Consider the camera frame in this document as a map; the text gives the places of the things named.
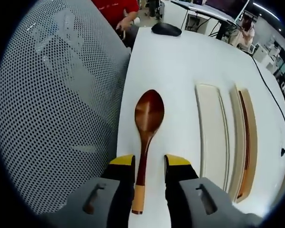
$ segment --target red shirt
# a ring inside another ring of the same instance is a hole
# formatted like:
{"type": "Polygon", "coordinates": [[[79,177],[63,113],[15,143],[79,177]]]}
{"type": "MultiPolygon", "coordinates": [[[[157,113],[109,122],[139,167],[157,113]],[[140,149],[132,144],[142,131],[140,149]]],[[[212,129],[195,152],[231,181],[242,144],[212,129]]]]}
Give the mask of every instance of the red shirt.
{"type": "Polygon", "coordinates": [[[127,13],[137,12],[137,0],[92,0],[102,15],[115,29],[117,24],[124,18],[124,9],[127,13]]]}

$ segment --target spoon handle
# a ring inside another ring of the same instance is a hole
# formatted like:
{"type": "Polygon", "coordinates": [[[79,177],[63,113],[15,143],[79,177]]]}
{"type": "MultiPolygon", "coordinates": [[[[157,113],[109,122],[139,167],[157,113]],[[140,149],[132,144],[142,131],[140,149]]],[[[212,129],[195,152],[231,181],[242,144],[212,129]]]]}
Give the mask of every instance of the spoon handle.
{"type": "Polygon", "coordinates": [[[132,201],[132,213],[137,215],[141,215],[143,212],[147,156],[151,139],[151,137],[147,140],[142,139],[141,158],[138,166],[134,199],[132,201]]]}

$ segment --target hand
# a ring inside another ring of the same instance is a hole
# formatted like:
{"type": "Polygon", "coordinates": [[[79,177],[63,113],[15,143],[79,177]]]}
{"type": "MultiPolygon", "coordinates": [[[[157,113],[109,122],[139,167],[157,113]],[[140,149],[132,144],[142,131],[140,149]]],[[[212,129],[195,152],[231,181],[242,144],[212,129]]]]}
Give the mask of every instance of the hand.
{"type": "Polygon", "coordinates": [[[123,19],[117,24],[116,30],[120,29],[121,31],[125,31],[129,28],[130,25],[131,25],[130,22],[123,19]]]}

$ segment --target office chair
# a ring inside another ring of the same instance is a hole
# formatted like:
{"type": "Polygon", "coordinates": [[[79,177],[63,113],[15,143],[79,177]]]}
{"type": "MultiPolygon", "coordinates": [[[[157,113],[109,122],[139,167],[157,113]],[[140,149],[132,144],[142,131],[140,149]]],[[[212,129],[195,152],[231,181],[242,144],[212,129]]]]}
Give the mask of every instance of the office chair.
{"type": "Polygon", "coordinates": [[[35,214],[116,156],[130,51],[91,1],[39,0],[0,65],[0,158],[35,214]]]}

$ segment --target ceiling light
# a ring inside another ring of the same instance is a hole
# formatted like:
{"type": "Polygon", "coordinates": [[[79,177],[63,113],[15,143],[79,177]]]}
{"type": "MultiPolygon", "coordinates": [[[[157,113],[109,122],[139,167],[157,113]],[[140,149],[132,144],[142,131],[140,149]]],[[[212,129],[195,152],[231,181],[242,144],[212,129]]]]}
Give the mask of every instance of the ceiling light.
{"type": "Polygon", "coordinates": [[[273,14],[272,12],[270,12],[269,10],[267,10],[266,8],[264,8],[263,6],[257,4],[257,3],[253,3],[256,7],[259,7],[260,9],[266,11],[267,13],[269,13],[271,16],[273,16],[274,18],[276,18],[277,20],[280,20],[275,14],[273,14]]]}

